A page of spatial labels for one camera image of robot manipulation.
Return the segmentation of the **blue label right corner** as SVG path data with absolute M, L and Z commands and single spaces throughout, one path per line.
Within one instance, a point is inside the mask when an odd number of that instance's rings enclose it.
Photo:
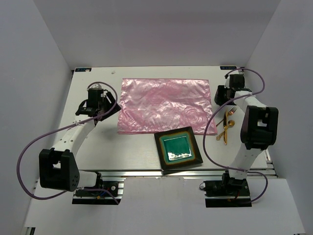
M 236 66 L 220 66 L 220 69 L 225 71 L 235 70 L 236 68 L 237 68 Z

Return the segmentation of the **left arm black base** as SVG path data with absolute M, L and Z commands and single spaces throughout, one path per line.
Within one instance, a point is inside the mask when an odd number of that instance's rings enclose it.
M 124 180 L 123 178 L 105 178 L 105 180 L 100 183 L 101 190 L 76 190 L 72 198 L 72 204 L 117 206 L 122 199 Z

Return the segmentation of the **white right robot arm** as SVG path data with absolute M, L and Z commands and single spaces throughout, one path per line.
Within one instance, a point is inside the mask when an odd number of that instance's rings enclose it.
M 219 106 L 237 105 L 245 113 L 240 131 L 241 147 L 228 170 L 230 178 L 221 182 L 222 192 L 233 195 L 239 188 L 237 180 L 246 179 L 255 159 L 276 142 L 279 112 L 261 103 L 245 87 L 242 74 L 231 74 L 225 85 L 219 85 L 214 101 Z

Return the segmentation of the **rose gold fork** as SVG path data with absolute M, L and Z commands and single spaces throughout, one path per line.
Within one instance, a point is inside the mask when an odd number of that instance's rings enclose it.
M 236 108 L 236 107 L 233 107 L 233 108 L 231 108 L 228 112 L 225 112 L 223 120 L 221 120 L 220 122 L 218 122 L 218 123 L 216 124 L 216 126 L 219 126 L 221 123 L 222 123 L 223 125 L 226 125 L 228 117 L 231 116 L 231 115 L 233 115 L 233 114 L 236 112 L 236 110 L 237 110 L 237 108 Z

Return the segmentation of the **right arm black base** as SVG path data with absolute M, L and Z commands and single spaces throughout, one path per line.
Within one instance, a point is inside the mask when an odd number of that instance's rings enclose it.
M 203 181 L 199 189 L 204 192 L 207 208 L 252 207 L 250 191 L 246 180 L 241 185 L 224 183 L 222 180 Z

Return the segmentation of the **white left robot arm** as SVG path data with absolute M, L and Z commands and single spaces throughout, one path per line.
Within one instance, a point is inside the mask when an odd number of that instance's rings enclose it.
M 111 92 L 89 88 L 88 98 L 75 113 L 73 126 L 50 149 L 43 149 L 39 154 L 41 187 L 70 192 L 87 188 L 92 195 L 99 195 L 103 191 L 100 174 L 79 170 L 75 157 L 97 123 L 120 110 Z

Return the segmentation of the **blue label corner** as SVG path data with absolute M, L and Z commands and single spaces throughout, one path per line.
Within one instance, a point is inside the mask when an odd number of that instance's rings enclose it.
M 90 72 L 91 68 L 76 68 L 75 72 Z
M 235 70 L 236 68 L 237 68 L 236 66 L 220 66 L 220 69 L 225 71 Z

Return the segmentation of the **green square ceramic plate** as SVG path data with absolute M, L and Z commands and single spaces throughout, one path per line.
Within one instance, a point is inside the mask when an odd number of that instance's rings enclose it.
M 154 134 L 160 166 L 163 171 L 203 163 L 191 126 Z

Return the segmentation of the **small gold spoon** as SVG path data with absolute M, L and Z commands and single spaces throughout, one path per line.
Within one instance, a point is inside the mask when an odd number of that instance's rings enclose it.
M 222 138 L 222 136 L 225 136 L 225 137 L 226 137 L 227 129 L 228 129 L 229 127 L 234 126 L 234 125 L 235 125 L 235 121 L 234 121 L 234 120 L 228 121 L 227 126 L 224 128 L 224 131 L 223 131 L 222 133 L 220 133 L 220 134 L 216 137 L 216 140 L 219 141 L 219 140 Z

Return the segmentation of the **pink satin rose placemat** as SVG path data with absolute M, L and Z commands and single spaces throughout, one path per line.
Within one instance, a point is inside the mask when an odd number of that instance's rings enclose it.
M 151 134 L 188 126 L 196 135 L 217 134 L 208 80 L 124 78 L 120 107 L 120 134 Z

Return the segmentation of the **gold knife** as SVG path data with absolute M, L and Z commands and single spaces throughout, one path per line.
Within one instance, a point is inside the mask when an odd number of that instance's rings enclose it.
M 224 126 L 224 135 L 223 135 L 223 140 L 224 144 L 227 145 L 227 129 L 228 129 L 228 110 L 225 111 L 224 113 L 224 120 L 223 120 L 223 126 Z

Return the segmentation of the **blue label left corner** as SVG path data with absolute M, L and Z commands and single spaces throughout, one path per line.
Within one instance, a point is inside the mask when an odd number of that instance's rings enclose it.
M 75 72 L 90 72 L 91 68 L 76 68 Z

